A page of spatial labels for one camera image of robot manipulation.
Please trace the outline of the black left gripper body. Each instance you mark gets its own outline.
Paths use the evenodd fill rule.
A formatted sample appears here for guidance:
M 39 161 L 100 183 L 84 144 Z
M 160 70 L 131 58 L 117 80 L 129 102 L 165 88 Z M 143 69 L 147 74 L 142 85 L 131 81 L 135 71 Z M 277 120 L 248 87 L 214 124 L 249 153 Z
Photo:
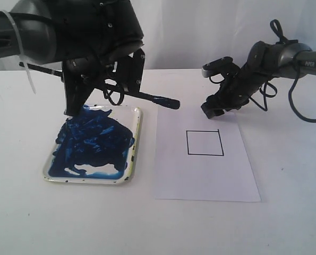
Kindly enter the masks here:
M 130 1 L 45 1 L 55 34 L 45 63 L 98 57 L 112 62 L 143 46 Z

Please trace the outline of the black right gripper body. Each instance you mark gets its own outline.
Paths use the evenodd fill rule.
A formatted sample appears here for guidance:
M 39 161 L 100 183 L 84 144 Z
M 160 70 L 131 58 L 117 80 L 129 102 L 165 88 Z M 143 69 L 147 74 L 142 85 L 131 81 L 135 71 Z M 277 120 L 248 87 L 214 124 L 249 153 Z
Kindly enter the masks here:
M 221 82 L 219 90 L 208 97 L 208 101 L 218 100 L 222 108 L 248 104 L 250 97 L 269 80 L 265 74 L 252 72 L 244 64 L 242 68 L 234 63 L 230 72 L 223 73 L 224 80 Z

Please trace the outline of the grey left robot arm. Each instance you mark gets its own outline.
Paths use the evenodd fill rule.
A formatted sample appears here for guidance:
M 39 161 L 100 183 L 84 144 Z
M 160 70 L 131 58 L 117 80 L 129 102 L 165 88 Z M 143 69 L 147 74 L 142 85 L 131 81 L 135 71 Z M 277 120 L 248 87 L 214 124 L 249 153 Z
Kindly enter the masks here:
M 60 62 L 67 116 L 95 89 L 140 94 L 142 39 L 130 1 L 18 1 L 0 11 L 0 58 L 19 56 L 33 70 Z

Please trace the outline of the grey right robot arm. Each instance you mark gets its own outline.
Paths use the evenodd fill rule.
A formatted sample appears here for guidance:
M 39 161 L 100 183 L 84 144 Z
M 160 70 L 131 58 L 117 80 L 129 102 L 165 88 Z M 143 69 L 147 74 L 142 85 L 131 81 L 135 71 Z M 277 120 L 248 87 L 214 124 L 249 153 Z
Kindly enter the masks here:
M 221 75 L 219 90 L 207 97 L 201 109 L 211 119 L 231 110 L 239 110 L 253 100 L 257 91 L 264 99 L 271 95 L 266 87 L 274 78 L 292 79 L 293 90 L 298 80 L 307 74 L 316 75 L 316 51 L 294 40 L 274 45 L 258 41 L 253 45 L 246 63 L 239 67 L 229 56 L 202 67 L 202 75 L 211 79 Z

